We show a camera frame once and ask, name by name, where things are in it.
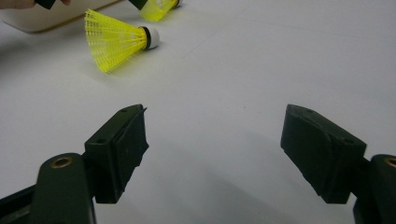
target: white table surface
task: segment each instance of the white table surface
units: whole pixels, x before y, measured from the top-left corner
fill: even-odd
[[[98,223],[354,223],[280,148],[287,104],[395,155],[394,0],[184,0],[159,23],[124,1],[101,10],[151,25],[160,46],[102,74],[83,19],[42,34],[0,23],[0,197],[41,163],[142,104],[150,148]]]

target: shuttlecock cork base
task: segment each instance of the shuttlecock cork base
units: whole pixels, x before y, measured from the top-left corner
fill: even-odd
[[[140,26],[140,28],[145,31],[147,37],[147,44],[143,49],[154,49],[157,47],[160,43],[160,35],[158,34],[158,31],[146,26]]]
[[[134,27],[93,10],[85,13],[88,46],[98,68],[109,73],[141,49],[153,49],[160,42],[153,28]]]

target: shuttlecock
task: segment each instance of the shuttlecock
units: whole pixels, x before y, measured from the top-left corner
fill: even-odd
[[[182,2],[183,0],[148,0],[140,9],[140,16],[147,21],[160,21],[171,8]]]
[[[145,26],[134,27],[88,9],[85,33],[96,65],[109,73],[123,65],[141,49],[153,49],[160,42],[158,32]]]

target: brass screw hole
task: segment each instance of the brass screw hole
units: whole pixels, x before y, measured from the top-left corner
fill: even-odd
[[[71,157],[63,157],[56,161],[53,161],[50,164],[50,167],[52,167],[53,169],[64,168],[64,167],[70,165],[72,162],[73,162],[73,159]]]
[[[396,159],[395,158],[386,158],[385,162],[394,168],[396,168]]]

